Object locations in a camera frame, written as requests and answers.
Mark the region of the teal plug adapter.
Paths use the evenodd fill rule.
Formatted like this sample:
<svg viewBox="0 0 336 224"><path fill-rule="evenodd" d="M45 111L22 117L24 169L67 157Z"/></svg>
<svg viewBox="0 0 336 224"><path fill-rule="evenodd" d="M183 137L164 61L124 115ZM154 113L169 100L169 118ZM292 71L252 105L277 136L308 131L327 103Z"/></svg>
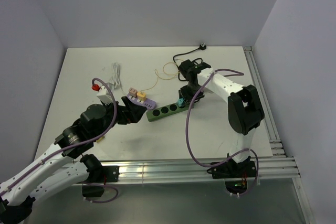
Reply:
<svg viewBox="0 0 336 224"><path fill-rule="evenodd" d="M185 105L186 105L185 100L183 98L179 98L178 101L177 101L177 106L179 108L184 108Z"/></svg>

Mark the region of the purple power strip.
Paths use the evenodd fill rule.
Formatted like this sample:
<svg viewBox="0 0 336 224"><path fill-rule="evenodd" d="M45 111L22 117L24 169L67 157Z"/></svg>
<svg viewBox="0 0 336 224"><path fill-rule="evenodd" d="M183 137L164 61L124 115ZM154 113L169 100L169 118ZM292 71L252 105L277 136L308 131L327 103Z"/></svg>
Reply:
<svg viewBox="0 0 336 224"><path fill-rule="evenodd" d="M138 95L132 95L131 93L127 94L127 98L135 105L139 105L142 107L145 107L147 110L154 110L156 109L156 102L145 98L144 100L141 99Z"/></svg>

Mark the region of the orange charger plug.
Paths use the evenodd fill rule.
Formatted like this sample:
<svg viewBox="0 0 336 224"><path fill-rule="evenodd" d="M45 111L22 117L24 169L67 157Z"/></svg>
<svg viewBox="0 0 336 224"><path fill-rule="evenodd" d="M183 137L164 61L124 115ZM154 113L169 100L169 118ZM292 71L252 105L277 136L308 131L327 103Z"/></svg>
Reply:
<svg viewBox="0 0 336 224"><path fill-rule="evenodd" d="M137 99L140 101L146 100L146 93L144 91L138 91L137 92Z"/></svg>

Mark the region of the pink plug adapter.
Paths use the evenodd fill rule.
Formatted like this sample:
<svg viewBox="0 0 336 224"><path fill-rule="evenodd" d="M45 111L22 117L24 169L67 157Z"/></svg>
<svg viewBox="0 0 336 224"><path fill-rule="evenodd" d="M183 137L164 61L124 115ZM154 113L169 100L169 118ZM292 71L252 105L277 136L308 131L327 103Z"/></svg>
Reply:
<svg viewBox="0 0 336 224"><path fill-rule="evenodd" d="M129 89L129 95L130 95L131 97L136 98L136 97L138 96L137 93L138 93L137 89L135 89L135 88L130 88L130 89Z"/></svg>

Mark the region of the green power strip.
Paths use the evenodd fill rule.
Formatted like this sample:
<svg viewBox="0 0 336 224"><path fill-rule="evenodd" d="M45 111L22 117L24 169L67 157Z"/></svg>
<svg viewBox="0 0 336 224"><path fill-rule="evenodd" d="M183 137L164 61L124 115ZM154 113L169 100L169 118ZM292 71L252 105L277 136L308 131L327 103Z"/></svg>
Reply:
<svg viewBox="0 0 336 224"><path fill-rule="evenodd" d="M168 116L172 116L178 113L182 113L189 109L189 105L185 104L180 107L178 103L172 103L169 105L165 105L154 110L150 110L146 112L146 118L149 122L154 122Z"/></svg>

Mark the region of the yellow plug adapter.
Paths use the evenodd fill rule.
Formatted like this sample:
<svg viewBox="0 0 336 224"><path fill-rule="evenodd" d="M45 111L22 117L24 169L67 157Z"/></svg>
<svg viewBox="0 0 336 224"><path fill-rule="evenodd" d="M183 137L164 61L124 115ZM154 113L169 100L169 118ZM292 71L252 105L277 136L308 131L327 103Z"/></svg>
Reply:
<svg viewBox="0 0 336 224"><path fill-rule="evenodd" d="M99 139L96 140L96 143L99 143L105 139L105 136L100 137Z"/></svg>

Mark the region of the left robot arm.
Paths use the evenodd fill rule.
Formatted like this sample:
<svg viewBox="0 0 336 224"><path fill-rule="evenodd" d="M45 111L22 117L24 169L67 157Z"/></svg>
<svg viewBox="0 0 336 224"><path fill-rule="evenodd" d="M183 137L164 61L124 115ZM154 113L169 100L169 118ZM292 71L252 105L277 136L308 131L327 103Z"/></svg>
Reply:
<svg viewBox="0 0 336 224"><path fill-rule="evenodd" d="M138 123L146 112L127 97L122 101L88 106L40 157L1 183L1 223L20 223L35 203L73 184L101 178L100 161L86 151L116 124Z"/></svg>

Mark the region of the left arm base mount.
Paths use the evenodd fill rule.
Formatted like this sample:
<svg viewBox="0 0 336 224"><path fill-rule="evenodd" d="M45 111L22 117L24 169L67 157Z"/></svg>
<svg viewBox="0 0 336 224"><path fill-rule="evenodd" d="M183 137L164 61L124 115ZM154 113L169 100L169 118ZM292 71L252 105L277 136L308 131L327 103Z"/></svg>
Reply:
<svg viewBox="0 0 336 224"><path fill-rule="evenodd" d="M88 178L82 183L81 193L84 200L102 204L115 200L119 191L110 183L116 183L119 178L119 166L108 168L103 166L97 171L91 172ZM114 195L110 199L102 199L104 193L114 191Z"/></svg>

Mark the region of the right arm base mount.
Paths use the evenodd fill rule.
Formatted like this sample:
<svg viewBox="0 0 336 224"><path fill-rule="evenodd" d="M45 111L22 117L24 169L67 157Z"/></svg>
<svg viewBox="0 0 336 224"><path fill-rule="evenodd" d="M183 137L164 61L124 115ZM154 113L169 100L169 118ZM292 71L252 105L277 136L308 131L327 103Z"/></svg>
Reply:
<svg viewBox="0 0 336 224"><path fill-rule="evenodd" d="M225 181L225 188L230 195L236 195L237 197L247 193L249 189L257 185L258 172L258 164L251 161L250 157L240 163L230 159L222 165L207 170L212 179L233 179Z"/></svg>

